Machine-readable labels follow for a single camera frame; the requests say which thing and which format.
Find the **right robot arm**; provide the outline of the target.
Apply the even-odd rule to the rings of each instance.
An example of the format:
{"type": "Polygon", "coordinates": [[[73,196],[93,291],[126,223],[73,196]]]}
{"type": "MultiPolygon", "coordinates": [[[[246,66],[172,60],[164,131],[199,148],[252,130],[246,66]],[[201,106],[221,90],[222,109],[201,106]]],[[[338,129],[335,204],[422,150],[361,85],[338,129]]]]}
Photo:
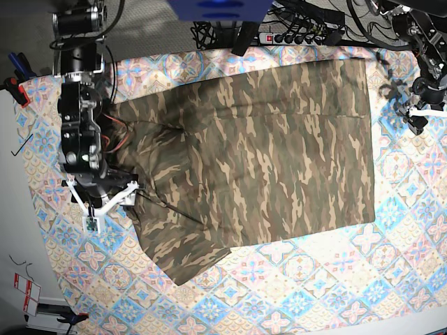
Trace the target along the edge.
{"type": "Polygon", "coordinates": [[[105,206],[110,191],[122,191],[129,182],[138,180],[136,175],[116,170],[106,161],[110,141],[98,122],[112,102],[96,88],[105,71],[105,38],[123,9],[121,1],[111,24],[107,23],[104,1],[67,1],[52,15],[52,72],[61,78],[57,101],[61,118],[59,165],[73,178],[63,183],[70,188],[72,201],[85,205],[88,212],[105,206]]]}

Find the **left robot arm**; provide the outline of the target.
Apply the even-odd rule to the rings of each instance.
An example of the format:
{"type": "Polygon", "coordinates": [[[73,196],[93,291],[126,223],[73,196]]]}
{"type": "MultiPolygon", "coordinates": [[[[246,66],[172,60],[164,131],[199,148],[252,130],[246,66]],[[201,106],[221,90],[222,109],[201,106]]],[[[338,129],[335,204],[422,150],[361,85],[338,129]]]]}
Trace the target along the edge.
{"type": "Polygon", "coordinates": [[[364,28],[352,1],[346,2],[350,15],[361,34],[382,49],[411,51],[420,66],[420,76],[411,87],[411,97],[418,102],[405,101],[397,107],[397,114],[414,135],[420,135],[428,124],[428,117],[446,117],[446,38],[434,20],[446,20],[444,1],[364,1],[374,16],[386,18],[403,45],[387,44],[364,28]]]}

